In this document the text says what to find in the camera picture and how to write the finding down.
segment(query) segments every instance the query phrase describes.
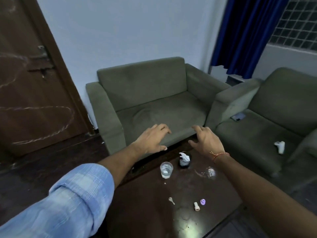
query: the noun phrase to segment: window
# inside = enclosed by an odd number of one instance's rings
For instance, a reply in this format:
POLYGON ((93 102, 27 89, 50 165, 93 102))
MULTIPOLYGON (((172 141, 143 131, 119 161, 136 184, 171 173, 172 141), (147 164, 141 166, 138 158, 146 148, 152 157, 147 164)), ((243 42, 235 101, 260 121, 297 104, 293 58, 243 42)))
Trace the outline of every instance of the window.
POLYGON ((317 0, 289 0, 269 43, 317 51, 317 0))

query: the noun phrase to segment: red thread bracelet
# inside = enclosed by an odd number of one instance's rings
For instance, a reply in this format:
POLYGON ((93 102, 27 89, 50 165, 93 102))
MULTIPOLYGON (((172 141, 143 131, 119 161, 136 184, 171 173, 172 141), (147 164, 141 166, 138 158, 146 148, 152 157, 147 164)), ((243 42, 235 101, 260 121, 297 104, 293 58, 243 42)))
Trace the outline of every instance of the red thread bracelet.
POLYGON ((227 153, 227 152, 222 152, 222 153, 214 154, 212 151, 210 151, 209 153, 211 153, 211 154, 214 156, 213 159, 212 159, 213 162, 215 162, 215 159, 216 159, 219 155, 225 155, 225 154, 230 155, 230 154, 227 153))

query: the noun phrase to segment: empty glass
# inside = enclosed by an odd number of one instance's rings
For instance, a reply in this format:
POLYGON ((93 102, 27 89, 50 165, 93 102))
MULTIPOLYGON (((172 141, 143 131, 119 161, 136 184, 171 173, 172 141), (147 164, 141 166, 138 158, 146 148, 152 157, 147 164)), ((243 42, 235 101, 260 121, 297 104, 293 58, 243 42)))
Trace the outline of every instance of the empty glass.
POLYGON ((168 179, 172 174, 173 165, 169 162, 163 162, 163 163, 161 163, 160 169, 161 169, 162 177, 164 179, 168 179))

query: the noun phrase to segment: blue shirt sleeve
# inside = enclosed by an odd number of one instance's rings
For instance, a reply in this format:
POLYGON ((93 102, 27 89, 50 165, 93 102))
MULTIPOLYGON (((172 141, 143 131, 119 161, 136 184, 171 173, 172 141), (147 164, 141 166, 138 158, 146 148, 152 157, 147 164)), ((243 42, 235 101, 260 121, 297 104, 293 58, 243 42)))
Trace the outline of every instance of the blue shirt sleeve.
POLYGON ((105 167, 80 165, 58 180, 48 197, 2 225, 0 237, 90 237, 103 222, 113 192, 105 167))

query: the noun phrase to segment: blue curtain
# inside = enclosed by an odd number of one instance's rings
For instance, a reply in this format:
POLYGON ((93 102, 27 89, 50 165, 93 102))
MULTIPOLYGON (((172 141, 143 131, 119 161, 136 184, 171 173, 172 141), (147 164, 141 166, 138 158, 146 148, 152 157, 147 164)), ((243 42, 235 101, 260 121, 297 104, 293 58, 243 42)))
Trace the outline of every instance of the blue curtain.
POLYGON ((228 0, 211 66, 244 79, 252 74, 288 0, 228 0))

